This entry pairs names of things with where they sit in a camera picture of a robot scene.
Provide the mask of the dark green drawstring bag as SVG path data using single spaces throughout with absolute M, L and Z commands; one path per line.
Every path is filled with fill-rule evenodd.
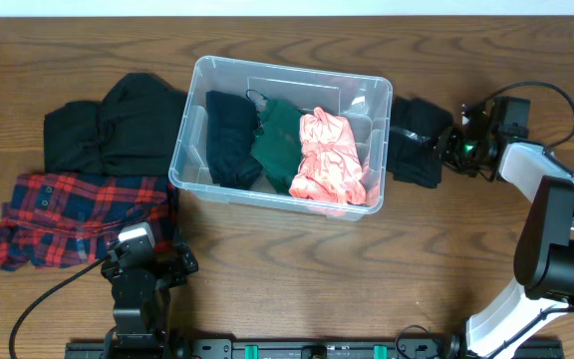
M 251 155 L 262 165 L 276 192 L 288 195 L 301 163 L 299 135 L 303 114 L 290 103 L 270 99 L 256 90 L 247 90 L 245 97 L 254 106 L 262 104 Z

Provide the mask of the red navy plaid shirt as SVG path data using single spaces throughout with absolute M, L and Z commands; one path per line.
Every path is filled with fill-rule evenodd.
M 177 191 L 165 177 L 25 174 L 2 204 L 0 269 L 67 268 L 108 253 L 127 226 L 146 222 L 157 251 L 171 248 Z

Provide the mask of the black hooded sweatshirt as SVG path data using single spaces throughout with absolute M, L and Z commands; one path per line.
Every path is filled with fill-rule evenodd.
M 122 77 L 100 101 L 74 101 L 44 119 L 47 173 L 165 177 L 187 93 L 149 73 Z

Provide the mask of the black garment with tape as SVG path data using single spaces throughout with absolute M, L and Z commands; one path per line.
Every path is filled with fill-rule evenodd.
M 450 112 L 420 98 L 396 97 L 391 108 L 387 171 L 394 180 L 436 188 L 441 162 L 432 154 L 440 134 L 453 125 Z

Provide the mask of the dark navy garment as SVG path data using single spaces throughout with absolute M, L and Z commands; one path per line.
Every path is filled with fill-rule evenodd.
M 205 95 L 206 159 L 212 182 L 234 189 L 251 189 L 262 165 L 251 154 L 258 128 L 255 106 L 246 98 L 218 91 Z

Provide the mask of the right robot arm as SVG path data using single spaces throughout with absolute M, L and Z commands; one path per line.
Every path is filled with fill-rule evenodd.
M 528 138 L 528 112 L 466 106 L 462 126 L 449 128 L 435 147 L 453 171 L 470 177 L 488 170 L 519 189 L 531 207 L 513 257 L 509 284 L 461 334 L 443 358 L 561 358 L 556 339 L 536 332 L 574 314 L 574 171 L 552 149 Z

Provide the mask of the salmon pink garment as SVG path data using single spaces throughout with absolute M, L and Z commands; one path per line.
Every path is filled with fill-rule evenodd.
M 374 205 L 379 187 L 366 188 L 355 137 L 345 117 L 317 107 L 300 118 L 301 162 L 289 194 L 336 204 Z

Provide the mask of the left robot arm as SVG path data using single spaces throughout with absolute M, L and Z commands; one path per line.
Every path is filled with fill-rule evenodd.
M 170 291 L 187 282 L 198 262 L 178 227 L 173 230 L 172 254 L 158 258 L 154 245 L 148 223 L 128 226 L 102 265 L 115 300 L 116 349 L 124 353 L 166 355 L 178 350 L 178 341 L 168 332 Z

